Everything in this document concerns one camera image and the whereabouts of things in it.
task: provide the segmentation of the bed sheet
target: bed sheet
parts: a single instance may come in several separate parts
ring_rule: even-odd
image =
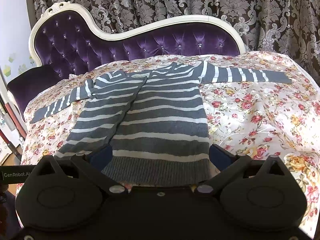
[[[138,72],[170,65],[172,62],[197,65],[202,60],[226,67],[236,66],[283,71],[292,84],[273,82],[211,83],[200,86],[207,114],[209,136],[233,154],[244,153],[255,160],[270,154],[281,157],[308,201],[300,228],[314,236],[319,211],[320,88],[288,56],[271,52],[248,52],[237,57],[162,55],[147,59],[117,61],[76,78],[63,80],[47,89],[25,110],[28,135],[21,164],[36,164],[44,155],[53,155],[64,143],[86,100],[74,102],[61,112],[29,124],[34,112],[61,98],[86,78],[123,69]]]

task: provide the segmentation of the white headboard frame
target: white headboard frame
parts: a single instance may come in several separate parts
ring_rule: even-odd
[[[203,23],[209,23],[216,26],[219,26],[220,28],[224,29],[226,32],[228,32],[233,39],[236,41],[236,44],[238,45],[240,54],[243,54],[246,52],[244,43],[240,37],[240,35],[237,33],[237,31],[227,22],[218,19],[216,17],[207,16],[207,15],[183,15],[183,16],[176,16],[169,19],[164,19],[161,21],[153,22],[144,26],[141,26],[139,28],[124,32],[124,33],[105,33],[102,30],[98,28],[96,23],[94,22],[90,12],[84,8],[80,4],[76,3],[70,3],[70,2],[59,2],[54,3],[50,8],[48,8],[44,14],[41,15],[41,18],[37,21],[37,23],[33,26],[31,30],[31,34],[29,37],[29,52],[31,57],[36,63],[36,66],[42,66],[41,59],[39,58],[36,50],[35,50],[35,36],[41,25],[50,17],[53,15],[67,11],[72,10],[79,13],[85,22],[87,23],[90,30],[98,37],[100,37],[103,40],[106,41],[118,41],[123,40],[135,35],[138,35],[140,33],[145,33],[154,29],[158,29],[161,27],[174,25],[174,24],[180,24],[180,23],[193,23],[193,22],[203,22]]]

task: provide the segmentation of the purple tufted headboard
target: purple tufted headboard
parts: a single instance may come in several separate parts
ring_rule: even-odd
[[[38,93],[69,74],[84,74],[116,60],[163,54],[185,56],[245,52],[237,32],[204,15],[179,16],[126,33],[108,34],[78,4],[56,3],[32,29],[29,50],[37,66],[8,83],[21,113]]]

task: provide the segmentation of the curtain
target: curtain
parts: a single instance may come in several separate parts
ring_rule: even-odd
[[[320,84],[320,0],[34,0],[36,17],[59,1],[83,5],[107,33],[179,15],[215,16],[237,30],[247,50],[287,54]]]

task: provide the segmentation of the sweater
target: sweater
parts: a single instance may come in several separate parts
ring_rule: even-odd
[[[209,139],[199,84],[213,82],[291,83],[282,72],[172,63],[168,67],[105,73],[87,79],[65,96],[35,112],[31,122],[88,98],[65,144],[63,157],[90,154],[110,144],[103,173],[116,181],[181,186],[207,180]]]

